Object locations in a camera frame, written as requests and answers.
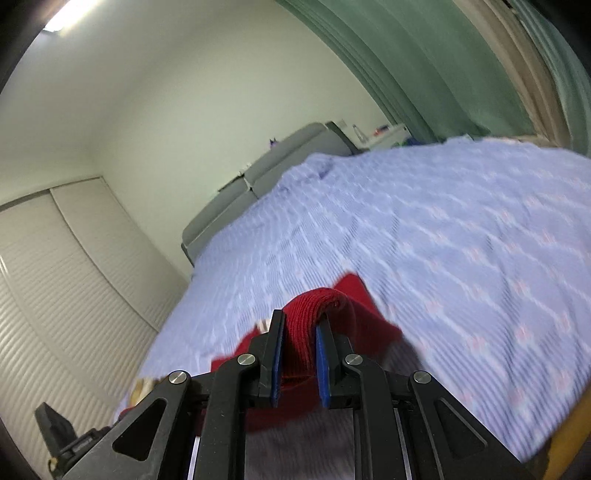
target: bed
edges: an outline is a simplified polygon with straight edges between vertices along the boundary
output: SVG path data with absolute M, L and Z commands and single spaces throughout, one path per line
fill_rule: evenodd
M 303 130 L 187 227 L 191 284 L 139 376 L 209 371 L 273 308 L 353 271 L 404 332 L 387 367 L 431 371 L 517 458 L 541 458 L 541 472 L 558 430 L 550 465 L 568 464 L 591 417 L 589 160 L 469 138 L 353 155 L 324 125 Z M 253 434 L 247 471 L 352 478 L 347 425 L 317 411 Z M 270 466 L 288 445 L 291 460 Z

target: metal screw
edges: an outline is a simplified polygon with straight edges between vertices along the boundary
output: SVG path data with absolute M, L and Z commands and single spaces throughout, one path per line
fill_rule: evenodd
M 413 375 L 414 381 L 416 383 L 429 383 L 431 381 L 431 375 L 427 372 L 424 372 L 423 370 L 419 370 L 418 372 L 415 372 Z
M 347 362 L 347 365 L 359 365 L 363 362 L 363 357 L 358 353 L 350 353 L 345 357 L 345 362 Z
M 182 370 L 177 370 L 176 372 L 172 372 L 168 376 L 168 381 L 175 384 L 175 385 L 179 385 L 179 384 L 183 383 L 186 379 L 187 379 L 187 374 L 185 372 L 183 372 Z
M 256 361 L 256 357 L 252 353 L 243 353 L 238 357 L 238 363 L 241 365 L 252 365 Z

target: closet door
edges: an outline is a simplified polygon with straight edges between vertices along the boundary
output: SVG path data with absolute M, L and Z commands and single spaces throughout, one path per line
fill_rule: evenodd
M 187 288 L 115 199 L 103 179 L 51 190 L 80 245 L 113 288 L 155 330 Z
M 78 434 L 109 424 L 174 306 L 143 304 L 142 285 L 128 281 L 101 272 L 51 194 L 0 210 L 0 417 L 42 478 L 49 455 L 34 409 L 46 401 Z M 182 294 L 176 285 L 169 297 Z

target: green curtain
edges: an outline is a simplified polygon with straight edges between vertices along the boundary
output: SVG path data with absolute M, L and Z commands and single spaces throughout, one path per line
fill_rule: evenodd
M 502 65 L 453 0 L 277 0 L 423 142 L 532 135 Z
M 562 34 L 529 2 L 511 0 L 554 78 L 570 131 L 570 148 L 591 157 L 591 79 Z

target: gray headboard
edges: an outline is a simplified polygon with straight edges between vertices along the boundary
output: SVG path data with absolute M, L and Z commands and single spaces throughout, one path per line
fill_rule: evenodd
M 211 238 L 271 191 L 289 168 L 312 153 L 348 157 L 359 150 L 332 122 L 306 125 L 275 144 L 241 175 L 223 187 L 183 231 L 182 248 L 194 264 Z

